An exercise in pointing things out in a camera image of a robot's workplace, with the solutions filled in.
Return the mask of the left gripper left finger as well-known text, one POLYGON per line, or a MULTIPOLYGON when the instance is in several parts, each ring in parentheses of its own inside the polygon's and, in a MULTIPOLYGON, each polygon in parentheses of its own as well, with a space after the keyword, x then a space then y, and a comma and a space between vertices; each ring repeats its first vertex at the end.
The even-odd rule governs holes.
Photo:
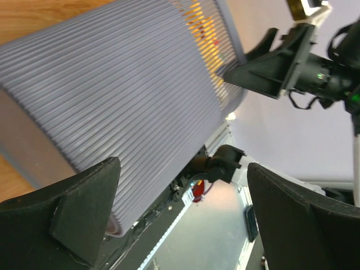
POLYGON ((1 203, 1 269, 95 266, 121 166, 110 157, 85 171, 1 203))

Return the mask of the grey mesh waste bin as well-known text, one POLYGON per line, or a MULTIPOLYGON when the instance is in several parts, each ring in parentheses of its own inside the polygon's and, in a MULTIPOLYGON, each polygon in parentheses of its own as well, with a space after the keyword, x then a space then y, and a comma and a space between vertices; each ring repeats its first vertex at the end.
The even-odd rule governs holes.
MULTIPOLYGON (((216 1, 235 58, 244 58, 225 1, 216 1)), ((174 1, 113 1, 1 45, 1 119, 10 98, 44 139, 1 147, 46 186, 117 156, 108 234, 121 237, 238 107, 245 92, 215 85, 174 1)))

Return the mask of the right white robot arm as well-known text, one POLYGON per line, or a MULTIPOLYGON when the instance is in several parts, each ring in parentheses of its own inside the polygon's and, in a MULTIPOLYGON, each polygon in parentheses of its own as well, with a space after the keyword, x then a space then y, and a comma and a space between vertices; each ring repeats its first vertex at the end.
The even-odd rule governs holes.
POLYGON ((272 99, 286 93, 296 109, 299 106, 293 93, 313 95, 304 110, 310 110, 315 102, 327 109, 342 101, 353 124, 353 197, 359 206, 359 21, 335 33, 327 58, 311 53, 315 30, 310 23, 298 23, 281 37, 277 48, 271 49, 278 30, 270 28, 246 54, 245 63, 233 61, 215 73, 226 83, 272 99))

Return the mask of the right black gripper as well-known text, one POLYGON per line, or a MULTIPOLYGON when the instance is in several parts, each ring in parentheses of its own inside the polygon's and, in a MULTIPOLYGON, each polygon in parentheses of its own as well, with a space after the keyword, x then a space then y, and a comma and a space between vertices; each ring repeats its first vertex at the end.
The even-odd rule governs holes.
POLYGON ((310 52, 314 30, 315 26, 300 23, 283 38, 280 53, 268 53, 278 32, 269 28, 246 54, 249 62, 226 71, 223 80, 270 98, 279 98, 283 90, 317 98, 353 98, 354 24, 339 29, 331 38, 328 58, 310 52))

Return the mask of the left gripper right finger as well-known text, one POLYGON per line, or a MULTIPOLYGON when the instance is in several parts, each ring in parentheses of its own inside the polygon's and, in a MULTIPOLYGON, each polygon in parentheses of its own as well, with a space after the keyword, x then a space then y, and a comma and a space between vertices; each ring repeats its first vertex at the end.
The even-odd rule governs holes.
POLYGON ((359 269, 359 208, 258 163, 247 182, 269 269, 359 269))

